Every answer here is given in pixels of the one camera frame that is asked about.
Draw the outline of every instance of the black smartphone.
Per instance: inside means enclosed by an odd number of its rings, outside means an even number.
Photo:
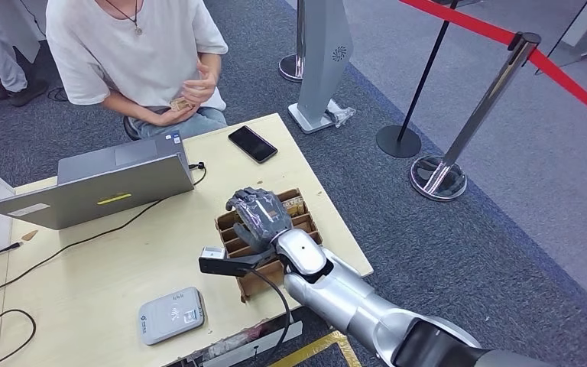
[[[246,126],[232,132],[229,139],[258,163],[264,163],[277,153],[273,145]]]

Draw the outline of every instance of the chair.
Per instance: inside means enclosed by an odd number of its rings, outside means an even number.
[[[141,140],[141,137],[138,135],[138,132],[136,131],[136,129],[133,126],[131,126],[131,122],[129,121],[129,117],[127,117],[127,116],[122,117],[122,127],[125,129],[127,136],[131,140],[134,140],[134,141]]]

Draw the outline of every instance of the cardboard insert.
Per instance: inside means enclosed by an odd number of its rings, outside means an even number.
[[[288,190],[284,193],[278,194],[277,197],[281,202],[287,203],[285,207],[287,207],[287,211],[291,215],[293,227],[309,233],[311,238],[317,244],[321,245],[323,243],[323,237],[321,237],[318,232],[316,224],[304,203],[304,198],[300,194],[300,191],[298,189]],[[226,213],[216,220],[219,237],[224,243],[224,247],[230,258],[237,258],[254,253],[251,248],[237,236],[235,230],[232,228],[237,222],[241,223],[242,221],[236,211]],[[268,264],[261,266],[258,268],[258,271],[275,284],[282,284],[284,275],[283,267],[279,260],[275,259]],[[237,284],[239,286],[242,302],[249,300],[251,295],[269,288],[268,284],[263,282],[255,274],[251,273],[243,278],[237,278]]]

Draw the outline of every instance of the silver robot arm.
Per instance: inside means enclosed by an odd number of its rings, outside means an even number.
[[[275,240],[285,264],[284,287],[390,367],[546,367],[512,352],[481,349],[460,327],[404,310],[375,293],[358,272],[300,229]]]
[[[284,287],[340,332],[354,336],[390,367],[546,367],[511,352],[481,349],[463,329],[439,317],[404,310],[384,298],[359,273],[301,229],[271,191],[246,187],[226,203],[242,224],[233,229],[254,255],[226,258],[205,248],[199,268],[208,274],[244,276],[277,256]]]

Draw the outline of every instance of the silver stanchion base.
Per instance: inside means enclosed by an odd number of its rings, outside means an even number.
[[[290,82],[302,83],[303,76],[296,75],[296,54],[285,56],[280,60],[280,75]]]
[[[441,161],[442,157],[437,155],[427,155],[417,159],[410,167],[410,183],[417,192],[431,200],[451,201],[465,192],[467,176],[458,164],[454,164],[437,188],[430,191],[427,184]]]
[[[305,116],[303,116],[303,114],[300,113],[300,111],[298,110],[298,103],[294,103],[293,105],[289,106],[289,114],[291,115],[291,117],[293,117],[294,120],[296,120],[296,122],[298,123],[298,125],[300,125],[300,128],[303,129],[303,132],[305,134],[311,134],[313,132],[319,131],[320,129],[328,128],[329,126],[334,125],[334,122],[328,119],[325,116],[325,114],[323,114],[323,117],[320,119],[320,122],[317,122],[316,124],[310,123],[309,121],[307,121],[307,119],[305,119]]]

